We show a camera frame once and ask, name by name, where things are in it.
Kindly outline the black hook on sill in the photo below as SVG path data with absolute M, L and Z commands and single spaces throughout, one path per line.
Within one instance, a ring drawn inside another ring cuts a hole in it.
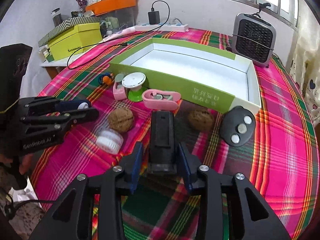
M 261 18 L 260 13 L 261 13 L 262 9 L 265 9 L 265 8 L 267 8 L 267 7 L 270 7 L 270 6 L 271 6 L 271 4 L 268 3 L 268 2 L 259 3 L 259 11 L 256 12 L 256 13 L 253 13 L 252 16 Z

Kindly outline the heart patterned curtain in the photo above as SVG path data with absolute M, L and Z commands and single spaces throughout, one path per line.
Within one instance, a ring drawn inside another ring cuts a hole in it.
M 306 1 L 298 0 L 298 37 L 290 75 L 314 126 L 319 124 L 319 23 Z

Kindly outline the pink clip with grey pad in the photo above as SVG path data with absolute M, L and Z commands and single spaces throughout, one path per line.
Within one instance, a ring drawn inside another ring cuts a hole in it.
M 113 96 L 114 99 L 117 101 L 125 100 L 127 99 L 127 90 L 122 85 L 122 80 L 124 79 L 124 74 L 117 74 L 114 78 L 114 84 L 113 84 Z

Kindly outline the orange lidded storage bin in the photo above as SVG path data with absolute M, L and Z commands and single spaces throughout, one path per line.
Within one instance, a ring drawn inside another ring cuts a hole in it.
M 101 0 L 86 7 L 100 20 L 102 37 L 135 25 L 136 0 Z

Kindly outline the white egg-shaped gadget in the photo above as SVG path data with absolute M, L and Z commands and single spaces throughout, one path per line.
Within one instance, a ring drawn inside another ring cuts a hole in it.
M 82 102 L 80 103 L 80 105 L 78 106 L 78 109 L 88 109 L 89 105 L 86 102 Z

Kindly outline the white disc on green base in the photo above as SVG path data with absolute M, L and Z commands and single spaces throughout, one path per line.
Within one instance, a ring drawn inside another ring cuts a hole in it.
M 134 72 L 125 76 L 121 84 L 128 90 L 127 98 L 132 102 L 141 102 L 142 94 L 147 90 L 143 87 L 146 75 L 141 72 Z

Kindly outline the black three-button remote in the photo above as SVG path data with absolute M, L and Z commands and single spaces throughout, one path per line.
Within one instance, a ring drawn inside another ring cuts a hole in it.
M 224 115 L 219 134 L 229 146 L 240 147 L 251 139 L 254 130 L 254 115 L 242 106 L 235 106 Z

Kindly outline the white round ribbed cap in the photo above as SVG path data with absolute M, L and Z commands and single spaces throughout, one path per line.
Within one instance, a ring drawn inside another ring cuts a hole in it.
M 110 154 L 118 154 L 124 142 L 121 134 L 112 129 L 102 130 L 96 140 L 97 146 Z

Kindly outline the white pink tube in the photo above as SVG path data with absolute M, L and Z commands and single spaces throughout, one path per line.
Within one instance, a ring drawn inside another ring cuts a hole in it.
M 136 32 L 135 27 L 129 27 L 129 28 L 126 28 L 124 30 L 118 31 L 118 32 L 116 32 L 114 34 L 108 35 L 107 37 L 103 38 L 103 41 L 106 42 L 106 41 L 109 41 L 109 40 L 112 40 L 112 39 L 116 39 L 116 38 L 119 38 L 119 37 L 123 37 L 123 36 L 126 36 L 126 35 L 131 35 L 131 34 L 133 34 L 135 32 Z

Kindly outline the white power strip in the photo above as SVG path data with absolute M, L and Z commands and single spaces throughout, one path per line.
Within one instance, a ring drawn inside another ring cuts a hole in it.
M 136 31 L 174 31 L 174 32 L 188 32 L 189 25 L 187 24 L 141 24 L 135 25 Z

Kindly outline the black rectangular flashlight device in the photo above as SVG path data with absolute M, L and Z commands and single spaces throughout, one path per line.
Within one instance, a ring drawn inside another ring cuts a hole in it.
M 175 175 L 175 151 L 174 114 L 169 111 L 154 111 L 151 116 L 148 173 Z

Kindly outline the yellow-green shoe box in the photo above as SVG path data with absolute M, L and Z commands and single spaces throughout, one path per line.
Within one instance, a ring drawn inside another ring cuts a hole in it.
M 52 29 L 38 42 L 39 47 L 47 45 L 54 60 L 79 54 L 102 40 L 100 18 L 73 17 Z

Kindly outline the green white cardboard tray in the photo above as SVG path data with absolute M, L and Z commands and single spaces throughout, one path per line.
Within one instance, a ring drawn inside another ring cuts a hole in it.
M 108 71 L 141 72 L 147 88 L 179 92 L 182 99 L 226 113 L 242 106 L 261 109 L 259 82 L 251 60 L 193 42 L 149 38 L 115 56 Z

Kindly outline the orange blue earplugs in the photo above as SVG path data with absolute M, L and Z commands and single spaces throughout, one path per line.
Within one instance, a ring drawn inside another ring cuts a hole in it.
M 100 74 L 98 77 L 99 85 L 110 85 L 114 80 L 114 76 L 111 72 L 106 72 L 105 74 Z

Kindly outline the black charger adapter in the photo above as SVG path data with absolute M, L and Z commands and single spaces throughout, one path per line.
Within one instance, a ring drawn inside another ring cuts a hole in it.
M 150 25 L 160 24 L 159 11 L 152 10 L 152 11 L 148 12 L 148 18 L 149 18 Z

